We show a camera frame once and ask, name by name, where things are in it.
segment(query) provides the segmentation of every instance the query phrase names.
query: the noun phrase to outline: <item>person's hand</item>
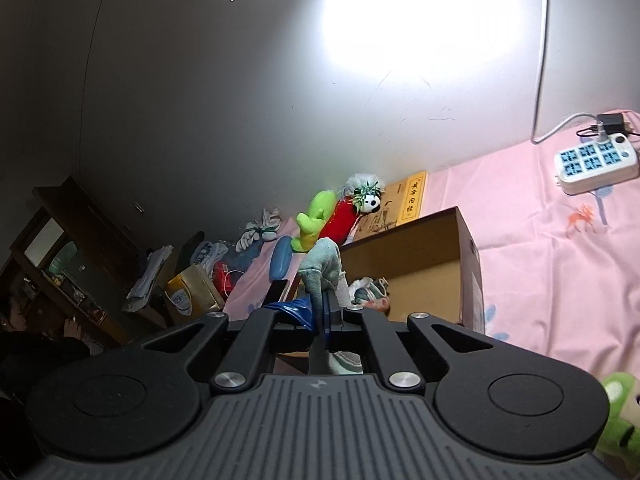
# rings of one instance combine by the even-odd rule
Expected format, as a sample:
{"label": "person's hand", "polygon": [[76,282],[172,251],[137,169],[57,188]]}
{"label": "person's hand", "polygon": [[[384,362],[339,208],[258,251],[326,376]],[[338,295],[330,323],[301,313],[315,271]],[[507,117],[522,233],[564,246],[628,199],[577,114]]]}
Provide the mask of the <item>person's hand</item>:
{"label": "person's hand", "polygon": [[80,328],[80,325],[72,319],[67,319],[65,321],[65,329],[62,335],[64,337],[73,337],[78,339],[78,341],[82,341],[82,329]]}

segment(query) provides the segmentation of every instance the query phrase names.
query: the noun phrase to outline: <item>metal pivot screw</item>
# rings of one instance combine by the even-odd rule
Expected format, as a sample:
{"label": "metal pivot screw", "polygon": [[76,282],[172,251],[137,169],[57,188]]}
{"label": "metal pivot screw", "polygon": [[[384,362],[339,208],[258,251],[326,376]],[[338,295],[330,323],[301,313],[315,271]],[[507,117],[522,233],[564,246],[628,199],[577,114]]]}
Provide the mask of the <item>metal pivot screw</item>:
{"label": "metal pivot screw", "polygon": [[222,372],[213,380],[221,388],[237,388],[246,382],[244,375],[238,372]]}
{"label": "metal pivot screw", "polygon": [[396,388],[413,388],[420,384],[420,376],[413,372],[396,372],[389,376],[389,382]]}

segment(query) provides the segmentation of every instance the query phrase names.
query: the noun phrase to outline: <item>book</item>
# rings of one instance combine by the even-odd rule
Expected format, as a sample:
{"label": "book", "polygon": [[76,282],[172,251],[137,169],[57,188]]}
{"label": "book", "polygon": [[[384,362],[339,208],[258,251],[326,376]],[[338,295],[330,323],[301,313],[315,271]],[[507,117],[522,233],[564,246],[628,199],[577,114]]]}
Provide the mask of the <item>book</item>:
{"label": "book", "polygon": [[380,209],[360,218],[353,240],[361,240],[419,218],[428,177],[426,171],[421,171],[388,184],[381,197]]}

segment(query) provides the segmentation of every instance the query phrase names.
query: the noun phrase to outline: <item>red plush toy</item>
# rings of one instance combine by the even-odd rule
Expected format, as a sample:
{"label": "red plush toy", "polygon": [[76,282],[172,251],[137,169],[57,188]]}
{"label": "red plush toy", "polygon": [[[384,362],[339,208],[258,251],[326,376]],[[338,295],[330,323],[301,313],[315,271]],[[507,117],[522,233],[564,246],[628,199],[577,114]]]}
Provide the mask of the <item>red plush toy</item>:
{"label": "red plush toy", "polygon": [[361,215],[380,209],[380,197],[384,190],[385,185],[375,175],[357,173],[350,177],[318,239],[330,238],[337,245],[342,245]]}

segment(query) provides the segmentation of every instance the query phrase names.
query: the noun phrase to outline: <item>green plush frog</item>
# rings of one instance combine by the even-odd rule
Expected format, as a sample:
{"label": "green plush frog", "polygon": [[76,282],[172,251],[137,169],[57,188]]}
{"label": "green plush frog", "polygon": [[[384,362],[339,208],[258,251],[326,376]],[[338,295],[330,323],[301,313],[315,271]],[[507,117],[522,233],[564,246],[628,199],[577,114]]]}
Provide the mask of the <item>green plush frog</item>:
{"label": "green plush frog", "polygon": [[635,474],[640,469],[640,381],[616,372],[602,385],[609,397],[609,418],[596,449],[620,457]]}
{"label": "green plush frog", "polygon": [[297,253],[306,253],[318,241],[318,235],[334,212],[338,199],[333,191],[321,191],[311,201],[306,213],[299,213],[296,222],[300,236],[293,238],[291,247]]}

